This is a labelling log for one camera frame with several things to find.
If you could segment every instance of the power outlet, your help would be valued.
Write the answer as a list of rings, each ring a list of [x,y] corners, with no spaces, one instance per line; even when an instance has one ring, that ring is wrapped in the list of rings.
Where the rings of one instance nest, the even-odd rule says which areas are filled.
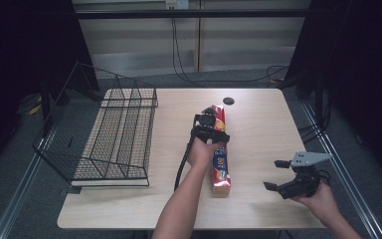
[[[167,10],[189,9],[189,0],[165,0]]]
[[[176,0],[176,6],[178,9],[189,9],[189,1],[188,0]]]
[[[176,4],[176,0],[166,0],[166,9],[167,10],[175,10],[178,9],[178,5]]]

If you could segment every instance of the finger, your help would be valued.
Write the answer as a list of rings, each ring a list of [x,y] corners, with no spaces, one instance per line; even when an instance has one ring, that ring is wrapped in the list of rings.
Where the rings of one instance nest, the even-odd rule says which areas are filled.
[[[222,142],[216,142],[216,143],[213,143],[213,144],[210,144],[210,148],[212,150],[216,150],[216,149],[219,149],[223,146],[223,143]]]

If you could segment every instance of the metal frame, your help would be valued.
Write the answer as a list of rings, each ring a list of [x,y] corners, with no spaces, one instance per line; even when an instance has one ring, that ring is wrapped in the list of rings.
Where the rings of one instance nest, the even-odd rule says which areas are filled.
[[[312,128],[317,134],[317,138],[321,143],[322,147],[327,153],[333,154],[333,158],[330,159],[331,164],[333,165],[334,170],[337,173],[340,181],[343,184],[343,187],[346,190],[346,193],[349,196],[349,199],[352,201],[356,211],[358,212],[359,217],[362,220],[365,228],[367,229],[371,238],[382,239],[382,229],[372,212],[371,208],[368,206],[364,197],[358,190],[358,187],[355,185],[355,182],[352,180],[348,170],[346,169],[342,159],[337,153],[336,149],[333,146],[328,135],[323,131],[323,129],[316,124],[316,117],[314,110],[308,104],[302,104],[303,110],[305,111],[306,117],[309,122],[312,124]]]
[[[40,147],[45,146],[45,142],[40,142]],[[35,153],[29,167],[27,168],[23,178],[18,184],[17,190],[11,198],[11,201],[5,208],[4,213],[0,218],[0,238],[7,238],[17,219],[18,213],[26,200],[27,194],[36,178],[36,174],[42,165],[43,160]]]
[[[33,17],[75,17],[78,19],[148,19],[148,18],[257,18],[310,17],[331,13],[308,9],[242,9],[242,10],[135,10],[135,11],[77,11],[76,13],[30,13]]]

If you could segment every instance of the wall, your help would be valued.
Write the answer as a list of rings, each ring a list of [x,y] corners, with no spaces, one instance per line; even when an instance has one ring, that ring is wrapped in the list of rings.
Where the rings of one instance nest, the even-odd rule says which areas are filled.
[[[162,10],[165,2],[74,0],[81,10]],[[190,1],[190,9],[306,9],[309,0]],[[176,19],[185,72],[288,65],[303,18]],[[128,76],[171,74],[171,19],[81,20],[95,67]],[[179,62],[175,55],[175,65]]]

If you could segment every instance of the wire rack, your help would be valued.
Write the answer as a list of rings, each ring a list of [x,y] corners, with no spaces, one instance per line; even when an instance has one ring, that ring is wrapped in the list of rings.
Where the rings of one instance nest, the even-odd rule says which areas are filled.
[[[157,94],[152,86],[76,63],[33,147],[68,182],[148,181]]]

